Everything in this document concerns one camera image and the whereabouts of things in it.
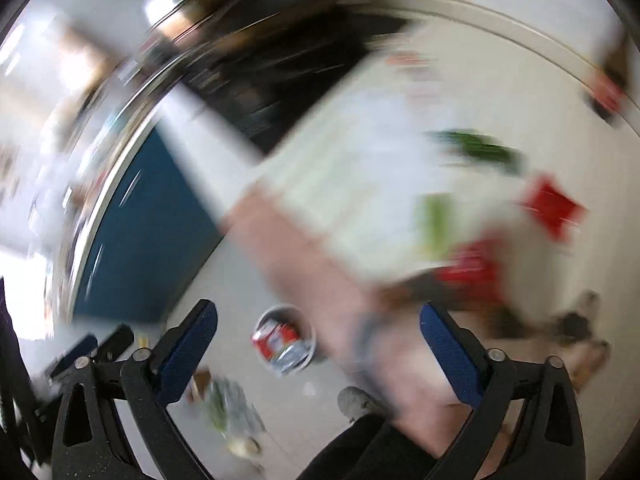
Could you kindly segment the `red small wrapper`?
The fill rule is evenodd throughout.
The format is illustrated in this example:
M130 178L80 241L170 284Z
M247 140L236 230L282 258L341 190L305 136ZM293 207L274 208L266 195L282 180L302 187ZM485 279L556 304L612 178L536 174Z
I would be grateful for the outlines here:
M567 196L550 174L541 174L518 203L558 243L568 239L568 231L578 226L587 209Z

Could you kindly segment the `light green vegetable piece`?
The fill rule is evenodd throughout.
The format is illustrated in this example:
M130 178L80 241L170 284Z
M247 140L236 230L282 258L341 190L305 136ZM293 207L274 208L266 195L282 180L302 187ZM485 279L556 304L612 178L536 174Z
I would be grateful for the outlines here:
M449 252L454 228L454 202L448 193L420 197L418 226L424 254L442 260Z

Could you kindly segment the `green pepper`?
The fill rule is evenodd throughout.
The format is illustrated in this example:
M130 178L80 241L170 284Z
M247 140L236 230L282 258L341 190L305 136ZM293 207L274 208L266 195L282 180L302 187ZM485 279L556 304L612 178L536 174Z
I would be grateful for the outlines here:
M455 162L495 167L508 176L523 174L521 152L500 144L492 136L476 130L456 129L431 131L427 136Z

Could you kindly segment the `red white sugar bag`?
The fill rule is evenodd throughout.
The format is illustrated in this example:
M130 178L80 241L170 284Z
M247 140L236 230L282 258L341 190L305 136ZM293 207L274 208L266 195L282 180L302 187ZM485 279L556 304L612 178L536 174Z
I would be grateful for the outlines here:
M286 375L301 367L310 353L308 341L294 325L272 318L254 331L252 344L279 375Z

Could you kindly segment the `blue kitchen cabinets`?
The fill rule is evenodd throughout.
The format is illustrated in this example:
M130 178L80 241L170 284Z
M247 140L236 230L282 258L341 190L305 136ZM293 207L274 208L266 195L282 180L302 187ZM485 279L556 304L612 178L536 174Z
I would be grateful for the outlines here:
M152 129L106 207L73 315L163 321L221 240Z

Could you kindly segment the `white trash bucket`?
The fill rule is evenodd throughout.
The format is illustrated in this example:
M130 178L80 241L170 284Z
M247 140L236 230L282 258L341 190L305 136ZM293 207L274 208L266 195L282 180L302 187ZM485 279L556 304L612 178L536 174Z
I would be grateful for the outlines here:
M258 318L250 337L258 359L277 376L306 368L317 350L317 334L298 307L278 304Z

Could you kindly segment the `brown cardboard box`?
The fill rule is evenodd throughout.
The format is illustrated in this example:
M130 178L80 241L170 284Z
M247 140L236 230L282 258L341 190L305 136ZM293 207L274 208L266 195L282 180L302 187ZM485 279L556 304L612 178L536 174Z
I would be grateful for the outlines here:
M199 368L192 375L186 387L186 400L191 404L204 402L208 396L208 389L212 383L212 373L208 368Z

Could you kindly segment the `cat shaped mat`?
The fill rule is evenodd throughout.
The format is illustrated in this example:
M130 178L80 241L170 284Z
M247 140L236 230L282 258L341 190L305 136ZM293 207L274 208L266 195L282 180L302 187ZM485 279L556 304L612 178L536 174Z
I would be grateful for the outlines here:
M425 271L378 289L382 308L400 311L433 301L444 307L461 326L472 330L483 344L506 349L522 361L540 362L559 356L565 363L576 392L582 392L611 357L612 347L596 337L594 322L601 297L583 290L574 304L541 322L524 315L501 300L456 282L444 282L437 271Z

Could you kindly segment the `bag of green vegetables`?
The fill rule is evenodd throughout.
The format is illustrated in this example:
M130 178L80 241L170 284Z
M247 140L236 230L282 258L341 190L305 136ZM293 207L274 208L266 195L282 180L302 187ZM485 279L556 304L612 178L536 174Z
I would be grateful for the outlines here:
M227 377L213 378L206 390L205 404L210 421L232 454L244 460L256 460L262 455L258 437L266 431L264 422L237 382Z

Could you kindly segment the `black trouser legs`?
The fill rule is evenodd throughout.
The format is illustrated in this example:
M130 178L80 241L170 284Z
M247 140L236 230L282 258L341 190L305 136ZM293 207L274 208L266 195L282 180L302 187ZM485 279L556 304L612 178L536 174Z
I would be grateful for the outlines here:
M297 479L425 479L436 463L383 416L369 414L333 439Z

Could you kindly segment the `black gas stove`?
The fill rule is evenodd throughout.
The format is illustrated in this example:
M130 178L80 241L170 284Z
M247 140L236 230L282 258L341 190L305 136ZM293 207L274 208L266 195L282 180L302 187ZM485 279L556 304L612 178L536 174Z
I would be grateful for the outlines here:
M258 44L192 64L183 84L267 155L403 18L332 6Z

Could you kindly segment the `brown vinegar bottle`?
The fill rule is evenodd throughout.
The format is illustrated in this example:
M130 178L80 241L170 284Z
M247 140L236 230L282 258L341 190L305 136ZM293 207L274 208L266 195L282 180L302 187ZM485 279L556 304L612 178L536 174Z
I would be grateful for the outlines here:
M629 86L629 44L627 29L622 28L604 51L590 84L587 102L593 113L608 124L620 112Z

